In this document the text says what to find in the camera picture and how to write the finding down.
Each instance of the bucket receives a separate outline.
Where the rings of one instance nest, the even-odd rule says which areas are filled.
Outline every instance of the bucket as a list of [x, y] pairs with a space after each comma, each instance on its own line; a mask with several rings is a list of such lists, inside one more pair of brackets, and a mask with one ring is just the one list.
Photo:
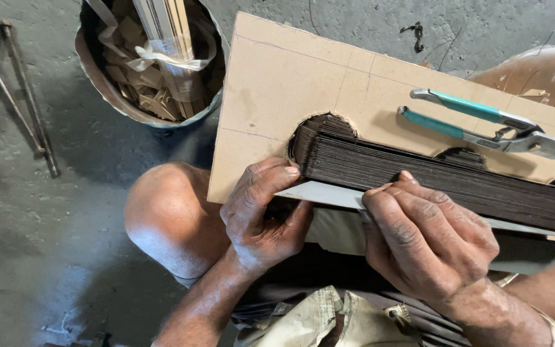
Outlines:
[[[112, 0], [104, 0], [104, 3], [110, 8]], [[213, 15], [210, 12], [209, 15], [213, 25], [216, 27], [217, 33], [220, 36], [220, 42], [217, 43], [218, 52], [214, 60], [217, 61], [217, 59], [222, 59], [222, 61], [224, 61], [230, 50], [228, 40], [225, 38], [224, 33], [220, 30]], [[222, 100], [223, 88], [220, 88], [219, 91], [212, 97], [209, 106], [195, 114], [193, 117], [190, 117], [182, 122], [158, 118], [151, 112], [140, 109], [132, 101], [124, 98], [119, 91], [118, 84], [112, 80], [105, 69], [107, 62], [102, 56], [102, 52], [105, 48], [102, 43], [98, 41], [98, 33], [96, 32], [100, 23], [101, 19], [98, 17], [96, 12], [93, 11], [87, 2], [83, 1], [80, 12], [80, 27], [76, 33], [76, 39], [74, 42], [75, 49], [78, 57], [80, 58], [81, 67], [83, 68], [85, 75], [89, 78], [94, 87], [96, 87], [98, 92], [102, 94], [104, 100], [118, 110], [119, 113], [126, 115], [137, 122], [150, 125], [151, 127], [171, 129], [185, 127], [186, 125], [198, 122], [200, 119], [203, 119], [208, 114], [219, 108]], [[212, 62], [206, 68], [211, 68], [214, 64], [215, 62]]]

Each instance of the teal plier handle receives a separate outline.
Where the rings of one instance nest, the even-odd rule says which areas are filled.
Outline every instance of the teal plier handle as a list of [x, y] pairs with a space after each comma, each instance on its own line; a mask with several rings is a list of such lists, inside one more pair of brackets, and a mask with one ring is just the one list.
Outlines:
[[410, 92], [410, 97], [413, 99], [430, 101], [448, 109], [487, 120], [488, 122], [505, 125], [506, 127], [517, 131], [516, 137], [525, 136], [534, 130], [543, 131], [535, 122], [532, 122], [528, 118], [503, 112], [498, 110], [496, 107], [479, 104], [478, 102], [458, 98], [457, 96], [449, 95], [440, 91], [414, 89]]
[[400, 107], [398, 113], [403, 115], [404, 118], [408, 119], [410, 122], [422, 125], [425, 128], [439, 131], [454, 138], [464, 139], [464, 130], [453, 124], [445, 123], [441, 120], [428, 117], [427, 115], [414, 112], [406, 106]]

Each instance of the hand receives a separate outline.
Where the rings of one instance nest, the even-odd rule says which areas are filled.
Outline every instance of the hand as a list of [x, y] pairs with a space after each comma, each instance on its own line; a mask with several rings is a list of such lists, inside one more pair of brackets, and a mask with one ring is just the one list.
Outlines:
[[395, 288], [443, 314], [463, 303], [461, 295], [488, 289], [485, 276], [499, 248], [486, 220], [407, 171], [367, 191], [363, 204], [367, 262]]
[[273, 194], [299, 178], [297, 164], [269, 158], [248, 166], [220, 210], [226, 233], [243, 266], [256, 275], [295, 255], [312, 223], [312, 203], [301, 201], [285, 222], [263, 217]]

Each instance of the hardboard panel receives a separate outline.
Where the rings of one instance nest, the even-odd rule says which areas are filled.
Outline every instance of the hardboard panel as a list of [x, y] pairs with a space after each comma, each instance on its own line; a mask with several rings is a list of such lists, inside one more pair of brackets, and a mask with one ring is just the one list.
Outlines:
[[[413, 88], [436, 89], [528, 117], [555, 136], [554, 107], [247, 13], [237, 14], [232, 43], [208, 193], [212, 202], [226, 201], [249, 164], [285, 157], [297, 125], [314, 114], [340, 115], [363, 139], [427, 156], [466, 143], [409, 123], [397, 115], [398, 106], [486, 135], [501, 127], [412, 100]], [[551, 159], [469, 147], [488, 157], [492, 172], [543, 183], [555, 178]]]

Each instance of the cardboard piece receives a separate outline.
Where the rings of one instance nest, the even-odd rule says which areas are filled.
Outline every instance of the cardboard piece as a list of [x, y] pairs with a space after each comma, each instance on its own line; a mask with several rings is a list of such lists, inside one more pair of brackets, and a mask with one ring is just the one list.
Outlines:
[[[499, 65], [482, 72], [473, 82], [509, 94], [528, 97], [545, 105], [555, 105], [555, 46], [529, 49]], [[527, 90], [546, 90], [542, 94], [528, 94]]]
[[143, 28], [136, 24], [130, 17], [125, 17], [119, 23], [119, 32], [123, 38], [130, 43], [138, 41], [139, 37], [143, 34]]
[[128, 82], [127, 78], [125, 78], [125, 75], [123, 74], [119, 66], [107, 65], [105, 66], [105, 68], [106, 68], [106, 72], [109, 73], [113, 81], [120, 82], [120, 83]]
[[140, 74], [144, 85], [155, 89], [160, 89], [162, 87], [164, 77], [157, 68], [147, 67], [147, 69], [141, 71]]
[[488, 136], [502, 127], [409, 96], [413, 88], [431, 88], [527, 117], [555, 137], [554, 107], [242, 12], [232, 44], [208, 201], [224, 203], [248, 165], [286, 157], [297, 126], [327, 112], [348, 120], [369, 141], [427, 156], [467, 146], [486, 156], [492, 172], [542, 183], [555, 179], [551, 159], [470, 145], [397, 115], [406, 105]]

